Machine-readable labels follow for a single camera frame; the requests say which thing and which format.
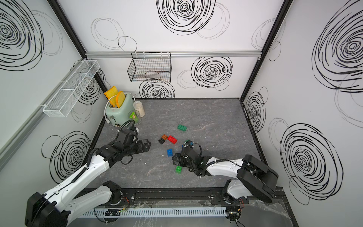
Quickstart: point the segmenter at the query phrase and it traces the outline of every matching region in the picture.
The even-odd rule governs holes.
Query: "green packet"
[[[135,112],[132,112],[132,114],[130,115],[130,118],[133,119],[135,121],[135,123],[139,122],[139,118],[136,116]]]

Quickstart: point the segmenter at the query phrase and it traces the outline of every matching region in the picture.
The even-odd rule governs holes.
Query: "green lego brick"
[[[175,172],[176,173],[182,173],[182,167],[181,166],[176,166]]]
[[[186,131],[187,127],[185,127],[184,125],[178,125],[178,129],[180,129],[181,131]]]

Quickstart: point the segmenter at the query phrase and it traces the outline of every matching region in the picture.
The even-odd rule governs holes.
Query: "wire basket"
[[[147,57],[145,53],[132,53],[132,61],[127,70],[131,82],[147,79],[171,81],[171,56],[169,52],[159,52],[160,57]]]
[[[66,117],[99,70],[96,60],[84,60],[43,108],[49,117]]]

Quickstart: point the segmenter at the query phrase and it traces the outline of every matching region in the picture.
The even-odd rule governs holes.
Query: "aluminum rail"
[[[67,73],[67,75],[60,81],[53,91],[46,97],[41,105],[47,104],[50,99],[58,92],[62,87],[63,81],[68,80],[68,78],[74,73],[78,66],[80,66],[82,61],[80,60],[72,69]],[[38,106],[30,117],[20,126],[16,133],[6,142],[6,144],[0,149],[0,171],[8,163],[8,161],[13,157],[15,152],[21,147],[24,141],[28,138],[30,133],[35,129],[39,122],[45,116],[43,113],[44,106]]]
[[[156,58],[161,53],[169,52],[171,57],[261,57],[259,50],[231,50],[231,51],[145,51],[145,52],[87,52],[87,58],[132,58],[131,54],[138,58]]]

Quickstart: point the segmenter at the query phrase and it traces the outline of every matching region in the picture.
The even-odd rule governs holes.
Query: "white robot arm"
[[[25,214],[28,227],[65,227],[90,209],[113,200],[119,202],[119,186],[112,181],[105,182],[96,190],[75,198],[91,181],[108,170],[125,156],[147,152],[151,143],[138,141],[138,129],[134,121],[127,121],[116,138],[100,149],[93,149],[79,170],[44,194],[34,193],[29,199]]]
[[[172,160],[174,165],[189,168],[199,177],[223,175],[236,180],[228,180],[225,187],[224,199],[233,203],[243,196],[255,196],[258,199],[271,203],[275,195],[278,174],[257,158],[246,155],[243,159],[218,159],[211,156],[202,156],[194,149],[192,141],[186,141],[181,153],[176,153]]]

